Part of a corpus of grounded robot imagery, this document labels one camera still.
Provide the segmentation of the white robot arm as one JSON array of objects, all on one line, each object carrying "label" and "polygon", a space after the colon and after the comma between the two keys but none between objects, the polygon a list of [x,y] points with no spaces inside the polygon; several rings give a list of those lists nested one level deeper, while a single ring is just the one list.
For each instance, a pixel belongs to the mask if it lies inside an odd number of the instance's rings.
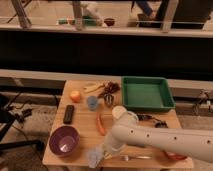
[{"label": "white robot arm", "polygon": [[213,163],[213,131],[140,126],[137,115],[131,111],[120,116],[104,139],[111,155],[118,154],[126,144],[151,146]]}]

